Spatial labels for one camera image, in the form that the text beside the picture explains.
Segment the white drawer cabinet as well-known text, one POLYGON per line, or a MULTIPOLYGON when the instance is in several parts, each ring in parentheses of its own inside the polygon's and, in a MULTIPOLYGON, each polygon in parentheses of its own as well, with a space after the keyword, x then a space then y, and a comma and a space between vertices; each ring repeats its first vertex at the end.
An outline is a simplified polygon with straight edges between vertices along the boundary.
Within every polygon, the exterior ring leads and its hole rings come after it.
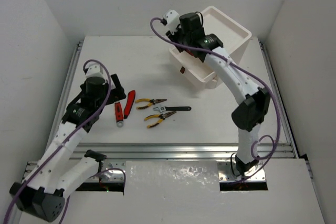
POLYGON ((205 34, 215 34, 235 63, 240 60, 251 39, 251 32, 214 6, 202 11, 205 34))

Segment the white drawer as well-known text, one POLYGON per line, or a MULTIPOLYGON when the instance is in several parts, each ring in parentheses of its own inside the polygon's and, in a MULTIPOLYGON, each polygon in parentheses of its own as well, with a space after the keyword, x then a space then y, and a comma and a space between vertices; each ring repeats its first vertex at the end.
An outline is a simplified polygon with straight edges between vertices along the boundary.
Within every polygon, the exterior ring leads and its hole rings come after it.
POLYGON ((198 58, 185 51, 179 52, 173 47, 169 49, 169 52, 173 66, 198 90, 215 89, 223 83, 217 74, 198 58))

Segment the red black utility knife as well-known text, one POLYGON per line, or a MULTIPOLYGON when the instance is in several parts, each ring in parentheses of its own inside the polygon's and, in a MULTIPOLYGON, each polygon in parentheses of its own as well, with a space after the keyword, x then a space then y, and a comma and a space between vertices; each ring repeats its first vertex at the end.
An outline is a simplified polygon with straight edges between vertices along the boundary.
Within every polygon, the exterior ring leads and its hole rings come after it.
POLYGON ((190 51, 190 50, 188 50, 188 49, 186 49, 186 50, 184 50, 186 53, 188 53, 189 55, 191 55, 192 57, 195 57, 194 56, 194 54, 190 51))

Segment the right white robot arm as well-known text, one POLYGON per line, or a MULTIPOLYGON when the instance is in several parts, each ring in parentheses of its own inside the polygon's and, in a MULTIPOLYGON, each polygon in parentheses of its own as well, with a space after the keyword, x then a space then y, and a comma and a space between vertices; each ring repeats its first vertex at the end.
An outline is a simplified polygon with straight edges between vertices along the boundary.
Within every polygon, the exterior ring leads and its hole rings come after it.
POLYGON ((179 52, 186 51, 208 65, 229 88, 238 106, 232 120, 238 127, 236 169, 244 175, 257 165, 257 140, 270 103, 270 94, 246 74, 234 68, 234 61, 215 34, 205 34, 202 15, 193 12, 179 15, 170 10, 163 16, 168 27, 167 38, 178 43, 179 52))

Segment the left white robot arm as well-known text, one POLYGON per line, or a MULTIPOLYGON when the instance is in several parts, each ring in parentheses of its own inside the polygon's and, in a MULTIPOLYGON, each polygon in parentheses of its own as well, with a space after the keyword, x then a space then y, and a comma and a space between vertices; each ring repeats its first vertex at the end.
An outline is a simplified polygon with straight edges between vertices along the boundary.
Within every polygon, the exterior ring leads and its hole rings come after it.
POLYGON ((66 198, 88 178, 101 172, 106 156, 86 151, 77 165, 64 171, 75 148, 99 120, 105 106, 126 98, 117 74, 86 76, 81 91, 67 105, 54 139, 35 168, 9 190, 11 206, 46 222, 55 221, 66 198))

